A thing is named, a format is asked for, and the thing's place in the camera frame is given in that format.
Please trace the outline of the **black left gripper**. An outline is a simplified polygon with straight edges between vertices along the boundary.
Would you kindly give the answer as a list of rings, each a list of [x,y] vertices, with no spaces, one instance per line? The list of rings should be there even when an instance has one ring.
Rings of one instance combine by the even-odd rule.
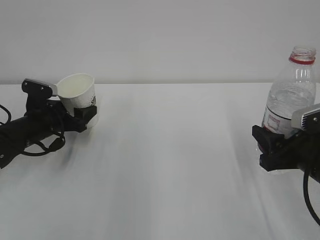
[[[52,97],[52,95],[28,94],[25,115],[45,123],[51,131],[78,133],[87,130],[87,124],[97,115],[97,106],[91,105],[74,108],[73,117],[67,112],[61,100]]]

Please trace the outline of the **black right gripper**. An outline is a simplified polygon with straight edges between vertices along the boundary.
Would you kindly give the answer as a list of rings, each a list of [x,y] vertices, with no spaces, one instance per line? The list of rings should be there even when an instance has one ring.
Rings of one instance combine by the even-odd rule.
[[[288,139],[283,134],[265,127],[252,126],[251,133],[262,154],[260,166],[268,172],[300,169],[311,165],[313,171],[320,168],[320,134],[299,131]]]

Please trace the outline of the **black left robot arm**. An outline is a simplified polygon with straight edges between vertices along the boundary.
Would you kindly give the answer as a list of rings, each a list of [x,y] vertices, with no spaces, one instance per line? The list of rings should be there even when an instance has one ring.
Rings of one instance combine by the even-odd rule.
[[[12,120],[10,111],[7,121],[0,123],[0,168],[5,168],[18,155],[41,157],[60,150],[66,144],[66,132],[81,133],[97,114],[95,105],[75,108],[71,116],[60,100],[45,99],[36,105],[27,98],[23,117]]]

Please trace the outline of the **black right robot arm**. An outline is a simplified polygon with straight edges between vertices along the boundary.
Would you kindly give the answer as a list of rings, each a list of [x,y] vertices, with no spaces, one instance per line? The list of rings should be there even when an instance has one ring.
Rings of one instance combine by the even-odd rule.
[[[266,128],[254,125],[251,129],[261,151],[259,165],[267,172],[295,170],[305,171],[320,181],[320,135],[299,130],[289,138]]]

